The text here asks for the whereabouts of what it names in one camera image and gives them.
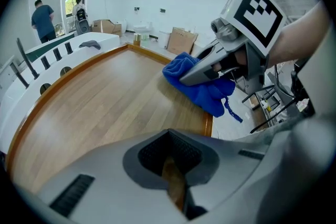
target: human arm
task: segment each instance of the human arm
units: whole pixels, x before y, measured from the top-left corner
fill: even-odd
[[[48,6],[48,11],[50,20],[52,21],[52,19],[54,18],[54,10],[50,6]]]
[[[269,52],[268,68],[286,61],[313,55],[331,23],[323,1],[294,23],[285,26]],[[237,62],[246,65],[246,52],[235,53]]]
[[[33,29],[36,29],[36,24],[35,24],[35,21],[33,20],[33,18],[32,18],[31,24],[32,24],[32,25],[31,25],[32,28],[33,28]]]

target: metal rod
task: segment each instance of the metal rod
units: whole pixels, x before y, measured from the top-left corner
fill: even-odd
[[[271,89],[271,88],[274,88],[274,85],[269,85],[269,86],[265,86],[263,88],[261,88],[260,90],[258,91],[255,91],[254,93],[251,93],[249,94],[246,98],[244,98],[241,102],[242,103],[245,103],[247,99],[249,99],[253,94],[255,94],[256,92],[260,92],[260,91],[263,91],[263,90],[267,90],[267,89]]]
[[[49,62],[48,62],[48,60],[47,60],[47,57],[43,56],[43,57],[41,58],[41,62],[43,63],[44,68],[45,68],[46,70],[50,67],[50,64],[49,64]]]
[[[22,84],[26,87],[26,89],[29,87],[29,84],[27,83],[27,81],[22,77],[22,75],[20,74],[19,70],[17,70],[16,66],[14,63],[10,64],[10,67],[12,68],[12,70],[14,71],[15,75],[19,78],[19,80],[22,82]]]
[[[72,51],[70,42],[66,42],[64,45],[65,45],[65,48],[67,49],[67,53],[68,53],[68,54],[72,54],[73,51]]]
[[[61,54],[59,53],[58,48],[53,49],[53,52],[54,52],[54,55],[55,55],[57,61],[59,61],[60,59],[62,59],[62,56],[61,56]]]
[[[17,43],[17,46],[19,47],[19,51],[23,57],[23,59],[25,60],[28,68],[30,69],[31,73],[33,74],[34,76],[34,79],[37,79],[39,74],[35,71],[35,69],[32,67],[32,65],[30,64],[28,58],[27,58],[27,55],[25,54],[25,51],[23,50],[23,47],[22,47],[22,44],[21,44],[21,41],[19,38],[17,38],[16,40],[16,43]]]
[[[296,102],[296,99],[294,98],[292,101],[290,101],[288,104],[286,104],[278,113],[274,114],[267,121],[263,122],[262,124],[259,124],[257,127],[255,127],[254,129],[252,129],[252,131],[250,131],[250,134],[254,133],[258,128],[262,127],[265,123],[267,123],[270,120],[274,119],[277,115],[279,115],[282,111],[284,111],[287,107],[289,107],[291,104],[293,104],[295,102]]]

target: cardboard box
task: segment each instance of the cardboard box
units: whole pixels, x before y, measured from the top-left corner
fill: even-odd
[[[190,54],[197,36],[198,34],[173,27],[167,50],[177,55],[184,51]]]
[[[110,20],[94,20],[92,32],[114,34],[121,37],[121,24],[114,24]]]

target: black cable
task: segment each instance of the black cable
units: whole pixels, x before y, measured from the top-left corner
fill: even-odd
[[[279,90],[285,94],[288,97],[294,98],[294,96],[292,96],[291,94],[289,94],[287,91],[285,91],[284,89],[282,89],[279,85],[279,74],[278,74],[278,68],[277,65],[274,65],[274,71],[275,71],[275,83],[277,85],[277,87],[279,88]]]
[[[258,128],[260,128],[261,126],[263,126],[265,123],[269,122],[270,120],[274,119],[277,115],[279,115],[282,111],[284,111],[287,107],[289,107],[291,104],[295,103],[296,99],[291,100],[288,104],[286,104],[282,109],[280,109],[280,111],[278,113],[276,113],[274,116],[270,117],[267,121],[263,122],[262,124],[259,124],[257,127],[255,127],[254,129],[252,129],[252,131],[250,131],[251,133],[254,133]]]

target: backpack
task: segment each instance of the backpack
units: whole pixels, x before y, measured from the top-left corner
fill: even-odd
[[[78,21],[80,20],[85,20],[86,19],[86,14],[85,14],[85,10],[83,8],[80,8],[77,12],[76,12],[76,16]]]

